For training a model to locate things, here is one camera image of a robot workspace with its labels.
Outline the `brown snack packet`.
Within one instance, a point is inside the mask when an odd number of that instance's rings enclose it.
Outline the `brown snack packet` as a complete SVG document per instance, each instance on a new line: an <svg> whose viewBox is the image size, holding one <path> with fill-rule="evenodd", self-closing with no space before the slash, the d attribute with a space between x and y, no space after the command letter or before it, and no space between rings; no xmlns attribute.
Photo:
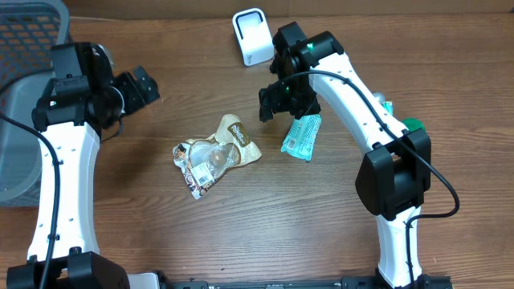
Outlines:
<svg viewBox="0 0 514 289"><path fill-rule="evenodd" d="M189 164L192 169L204 164L214 179L228 170L257 161L262 153L241 120L226 114L214 134L190 142Z"/></svg>

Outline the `white red snack wrapper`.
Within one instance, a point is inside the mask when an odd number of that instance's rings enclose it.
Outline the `white red snack wrapper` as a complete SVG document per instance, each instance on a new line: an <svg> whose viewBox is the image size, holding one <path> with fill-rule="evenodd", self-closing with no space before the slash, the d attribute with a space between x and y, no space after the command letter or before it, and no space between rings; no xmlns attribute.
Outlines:
<svg viewBox="0 0 514 289"><path fill-rule="evenodd" d="M193 162L192 144L181 142L173 148L173 163L182 175L191 194L200 199L215 184L214 170L208 161Z"/></svg>

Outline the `small teal tissue pack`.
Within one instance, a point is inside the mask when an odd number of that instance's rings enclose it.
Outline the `small teal tissue pack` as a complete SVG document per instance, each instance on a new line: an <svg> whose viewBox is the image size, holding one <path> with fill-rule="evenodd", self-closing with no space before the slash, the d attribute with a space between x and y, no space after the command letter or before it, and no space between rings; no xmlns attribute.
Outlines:
<svg viewBox="0 0 514 289"><path fill-rule="evenodd" d="M394 104L392 101L384 101L382 107L392 116L394 114Z"/></svg>

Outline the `green lid white jar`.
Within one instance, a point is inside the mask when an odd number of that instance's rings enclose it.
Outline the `green lid white jar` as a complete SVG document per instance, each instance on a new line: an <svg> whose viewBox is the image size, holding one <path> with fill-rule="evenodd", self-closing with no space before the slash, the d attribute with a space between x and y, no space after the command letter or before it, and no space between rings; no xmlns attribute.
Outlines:
<svg viewBox="0 0 514 289"><path fill-rule="evenodd" d="M405 118L402 123L406 126L406 128L410 131L416 131L419 129L422 129L423 131L426 130L425 125L422 121L416 119L416 118Z"/></svg>

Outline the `grey plastic mesh basket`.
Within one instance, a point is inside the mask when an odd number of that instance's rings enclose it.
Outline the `grey plastic mesh basket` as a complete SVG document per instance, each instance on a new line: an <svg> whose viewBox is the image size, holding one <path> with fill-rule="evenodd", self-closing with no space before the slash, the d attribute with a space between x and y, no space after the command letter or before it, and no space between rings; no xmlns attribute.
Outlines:
<svg viewBox="0 0 514 289"><path fill-rule="evenodd" d="M60 0L1 0L1 113L28 127L53 76L51 47L71 40L70 15ZM38 139L1 121L1 205L39 203Z"/></svg>

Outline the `yellow oil bottle silver cap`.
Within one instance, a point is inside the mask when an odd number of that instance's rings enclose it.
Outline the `yellow oil bottle silver cap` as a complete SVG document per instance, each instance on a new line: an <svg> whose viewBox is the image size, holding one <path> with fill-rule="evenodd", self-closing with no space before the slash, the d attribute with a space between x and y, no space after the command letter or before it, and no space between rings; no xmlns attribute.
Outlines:
<svg viewBox="0 0 514 289"><path fill-rule="evenodd" d="M373 97L380 103L383 104L386 101L385 95L381 92L374 92Z"/></svg>

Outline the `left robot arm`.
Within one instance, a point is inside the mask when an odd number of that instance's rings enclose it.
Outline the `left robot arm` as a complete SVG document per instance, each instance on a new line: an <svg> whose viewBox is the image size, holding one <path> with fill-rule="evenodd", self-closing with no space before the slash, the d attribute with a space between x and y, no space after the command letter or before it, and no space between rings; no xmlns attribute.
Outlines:
<svg viewBox="0 0 514 289"><path fill-rule="evenodd" d="M37 226L24 265L6 273L9 288L163 288L156 272L129 274L101 256L93 220L93 182L102 132L159 98L143 67L114 76L96 43L51 48L54 75L32 111L42 158Z"/></svg>

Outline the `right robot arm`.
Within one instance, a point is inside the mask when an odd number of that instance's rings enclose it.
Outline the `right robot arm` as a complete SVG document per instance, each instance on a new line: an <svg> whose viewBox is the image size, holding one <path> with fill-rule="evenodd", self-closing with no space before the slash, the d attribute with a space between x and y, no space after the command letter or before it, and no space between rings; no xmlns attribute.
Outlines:
<svg viewBox="0 0 514 289"><path fill-rule="evenodd" d="M428 288L418 261L418 220L430 188L431 142L411 131L379 103L354 71L335 36L307 37L297 22L272 39L270 71L278 81L259 92L259 118L288 112L296 119L320 112L323 97L350 131L363 155L355 186L364 207L377 220L380 258L368 287Z"/></svg>

